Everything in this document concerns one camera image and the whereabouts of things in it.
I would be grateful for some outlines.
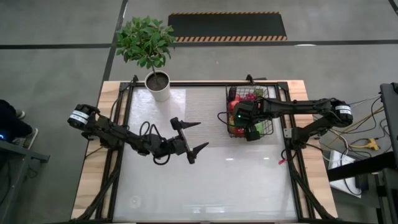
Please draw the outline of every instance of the floor line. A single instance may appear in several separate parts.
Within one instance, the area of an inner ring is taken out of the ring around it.
[[[109,76],[111,75],[113,59],[114,59],[114,56],[116,54],[116,48],[117,48],[117,44],[118,44],[118,37],[116,35],[116,31],[118,31],[120,28],[122,28],[124,14],[126,12],[127,3],[128,2],[129,2],[129,0],[123,0],[122,5],[120,7],[118,21],[116,23],[116,28],[115,28],[114,33],[113,33],[112,46],[111,46],[111,49],[109,50],[109,55],[108,55],[108,59],[106,61],[106,65],[105,65],[104,75],[102,77],[102,82],[108,81],[109,80]]]
[[[391,5],[392,9],[394,10],[394,12],[398,16],[398,6],[397,6],[397,4],[394,2],[394,0],[388,0],[388,1],[389,1],[390,5]]]
[[[113,61],[116,53],[117,39],[111,44],[37,44],[37,45],[0,45],[0,50],[29,50],[29,49],[107,49]],[[296,40],[296,41],[246,41],[246,42],[176,42],[170,47],[267,47],[267,46],[336,46],[336,45],[384,45],[398,44],[398,39],[390,40]]]

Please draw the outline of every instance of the potted plant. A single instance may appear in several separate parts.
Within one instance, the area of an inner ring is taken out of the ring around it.
[[[161,70],[155,70],[166,64],[166,56],[171,59],[168,46],[175,41],[171,36],[171,26],[161,26],[157,19],[133,17],[119,31],[116,55],[123,55],[124,62],[137,61],[137,65],[146,66],[152,71],[145,78],[145,86],[156,101],[165,101],[170,96],[170,77]]]

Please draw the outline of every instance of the wire basket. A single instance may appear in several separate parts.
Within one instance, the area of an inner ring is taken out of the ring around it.
[[[229,89],[234,86],[226,86],[225,87],[225,93],[226,93],[226,110],[228,111],[228,93]],[[268,86],[259,86],[259,85],[253,85],[253,86],[235,86],[236,87],[236,94],[239,95],[241,98],[244,98],[247,96],[249,93],[258,93],[258,91],[262,91],[262,97],[268,98],[269,97],[269,92],[268,92]],[[227,113],[227,130],[229,133],[229,136],[231,138],[243,138],[244,137],[244,130],[242,128],[236,128],[233,126],[230,126],[231,121],[233,121],[233,116],[232,113]],[[272,124],[272,120],[266,120],[262,121],[260,123],[256,124],[256,129],[259,131],[260,136],[265,136],[265,135],[270,135],[274,132],[274,126]]]

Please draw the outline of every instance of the black wire basket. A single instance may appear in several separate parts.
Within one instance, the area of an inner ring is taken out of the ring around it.
[[[269,91],[268,91],[268,86],[259,86],[259,85],[251,85],[251,86],[226,86],[225,87],[225,93],[226,93],[226,110],[227,110],[227,130],[229,133],[229,136],[231,138],[243,138],[244,137],[244,129],[243,128],[237,128],[233,127],[230,125],[233,125],[233,115],[232,111],[229,110],[228,104],[230,101],[233,101],[232,99],[235,99],[235,97],[228,97],[229,89],[230,88],[236,88],[236,94],[239,95],[241,100],[253,100],[253,95],[256,96],[261,96],[263,98],[268,98],[269,97]],[[270,135],[274,132],[274,126],[272,124],[272,121],[262,121],[260,123],[256,124],[256,129],[259,131],[260,136],[265,136],[265,135]]]

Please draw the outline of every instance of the white table surface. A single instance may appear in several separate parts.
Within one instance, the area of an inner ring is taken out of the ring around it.
[[[270,88],[270,97],[275,90]],[[201,122],[185,130],[191,148],[209,142],[190,165],[186,155],[172,155],[157,166],[125,145],[114,222],[138,221],[282,221],[296,220],[280,120],[274,133],[247,142],[230,138],[218,121],[225,111],[225,88],[172,88],[170,99],[155,102],[145,88],[135,88],[129,115],[134,133],[144,121],[163,137],[176,136],[170,119]]]

